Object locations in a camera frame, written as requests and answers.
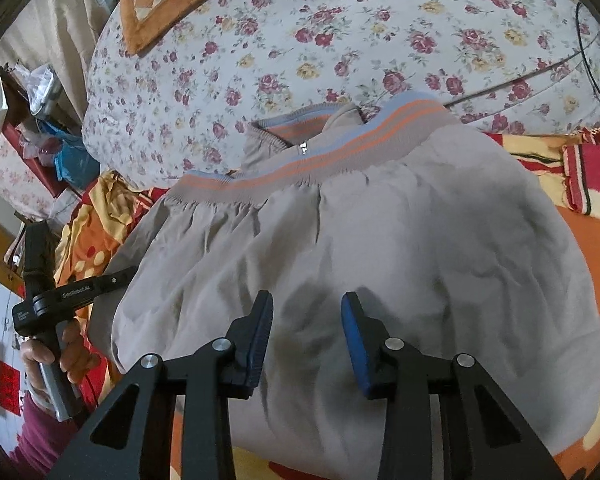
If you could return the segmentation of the maroon sleeve forearm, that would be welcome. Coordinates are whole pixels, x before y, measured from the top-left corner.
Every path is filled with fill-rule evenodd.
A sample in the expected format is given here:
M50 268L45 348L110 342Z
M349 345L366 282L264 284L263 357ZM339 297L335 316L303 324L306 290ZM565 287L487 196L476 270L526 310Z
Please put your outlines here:
M45 479L79 428L73 420L58 422L24 395L23 425L9 458L20 479Z

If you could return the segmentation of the person's left hand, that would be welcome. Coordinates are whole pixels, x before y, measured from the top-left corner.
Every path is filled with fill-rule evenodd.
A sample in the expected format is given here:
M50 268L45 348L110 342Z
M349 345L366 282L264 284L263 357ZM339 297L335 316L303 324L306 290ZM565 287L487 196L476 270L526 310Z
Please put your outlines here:
M86 348L80 322L74 318L69 322L61 337L66 344L61 351L59 367L73 385L79 385L90 370L100 364L100 357ZM20 356L28 375L29 386L36 391L46 391L40 372L41 364L56 361L53 352L41 341L27 339L20 346Z

